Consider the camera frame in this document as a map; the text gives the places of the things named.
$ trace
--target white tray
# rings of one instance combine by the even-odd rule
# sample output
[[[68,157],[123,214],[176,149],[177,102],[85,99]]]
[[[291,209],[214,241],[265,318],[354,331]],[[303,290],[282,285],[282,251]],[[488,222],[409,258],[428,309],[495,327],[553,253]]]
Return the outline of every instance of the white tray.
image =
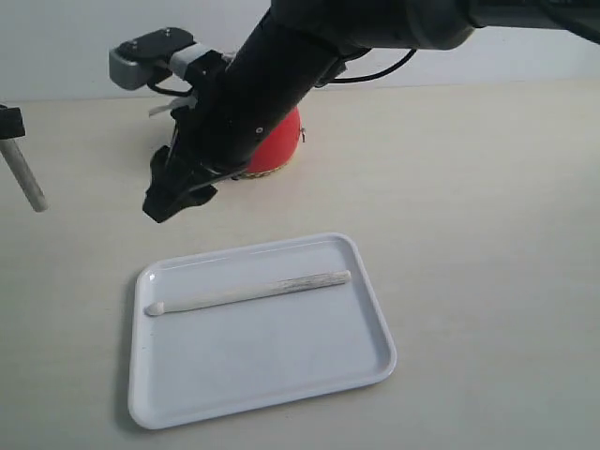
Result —
[[[150,318],[153,302],[350,270],[346,285]],[[156,262],[138,278],[129,412],[166,428],[380,382],[394,342],[356,245],[320,234]]]

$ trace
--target robotic arm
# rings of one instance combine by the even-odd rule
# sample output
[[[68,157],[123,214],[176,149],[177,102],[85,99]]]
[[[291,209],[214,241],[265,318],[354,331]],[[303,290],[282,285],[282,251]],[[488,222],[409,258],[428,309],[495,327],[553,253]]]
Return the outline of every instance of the robotic arm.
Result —
[[[162,222],[209,202],[235,177],[305,94],[334,83],[373,48],[450,50],[484,26],[566,28],[600,43],[597,0],[272,0],[237,55],[216,52],[178,28],[110,52],[112,80],[185,97],[173,109],[171,146],[151,161],[144,212]],[[186,93],[157,86],[172,75]]]

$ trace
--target table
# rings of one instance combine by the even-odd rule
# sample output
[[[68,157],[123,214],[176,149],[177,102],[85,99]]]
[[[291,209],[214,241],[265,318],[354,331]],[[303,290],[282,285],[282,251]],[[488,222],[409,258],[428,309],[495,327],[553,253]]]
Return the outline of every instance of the table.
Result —
[[[311,93],[307,142],[162,225],[164,98],[22,104],[51,209],[0,164],[0,447],[595,449],[600,82]],[[398,349],[376,386],[149,432],[128,416],[134,281],[178,255],[335,231]]]

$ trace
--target wooden stick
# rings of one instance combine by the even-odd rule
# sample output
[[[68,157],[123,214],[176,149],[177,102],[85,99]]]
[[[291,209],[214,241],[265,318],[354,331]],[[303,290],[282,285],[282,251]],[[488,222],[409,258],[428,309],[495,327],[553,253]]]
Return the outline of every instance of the wooden stick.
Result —
[[[248,286],[237,288],[226,292],[211,292],[203,297],[194,300],[182,300],[178,302],[157,302],[145,308],[144,312],[148,316],[160,316],[168,312],[183,312],[193,309],[202,309],[217,307],[219,305],[228,305],[230,303],[246,302],[247,300],[256,300],[257,298],[272,297],[274,295],[283,295],[286,293],[299,293],[313,289],[327,288],[345,284],[351,280],[350,271],[333,272],[329,274],[313,275],[310,277],[301,277],[285,279],[274,283],[267,283],[258,286]]]

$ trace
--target red ball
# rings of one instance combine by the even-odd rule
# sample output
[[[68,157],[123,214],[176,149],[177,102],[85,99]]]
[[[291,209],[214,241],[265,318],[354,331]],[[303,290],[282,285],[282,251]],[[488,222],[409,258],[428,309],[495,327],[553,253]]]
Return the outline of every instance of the red ball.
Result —
[[[300,112],[294,108],[259,146],[246,174],[269,173],[287,164],[298,146],[301,133]]]

